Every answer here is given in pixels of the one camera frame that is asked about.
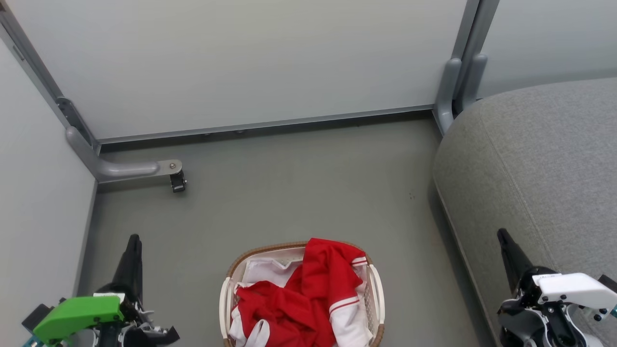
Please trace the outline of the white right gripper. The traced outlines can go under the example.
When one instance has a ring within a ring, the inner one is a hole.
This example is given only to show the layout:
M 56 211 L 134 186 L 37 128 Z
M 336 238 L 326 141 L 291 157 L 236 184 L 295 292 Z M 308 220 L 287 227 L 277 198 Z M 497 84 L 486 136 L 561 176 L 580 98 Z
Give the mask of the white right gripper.
M 616 315 L 616 283 L 602 275 L 560 274 L 545 267 L 533 268 L 506 228 L 496 233 L 513 297 L 497 312 L 503 347 L 601 347 L 573 320 L 580 309 L 595 321 Z

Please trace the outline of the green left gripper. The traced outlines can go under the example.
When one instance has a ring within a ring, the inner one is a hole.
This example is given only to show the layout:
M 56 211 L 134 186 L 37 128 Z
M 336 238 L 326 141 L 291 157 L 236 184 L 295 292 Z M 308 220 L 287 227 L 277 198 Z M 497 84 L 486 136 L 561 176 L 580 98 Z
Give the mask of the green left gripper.
M 39 305 L 23 321 L 25 347 L 167 347 L 179 341 L 175 327 L 156 326 L 143 299 L 142 242 L 132 234 L 111 282 L 91 296 Z

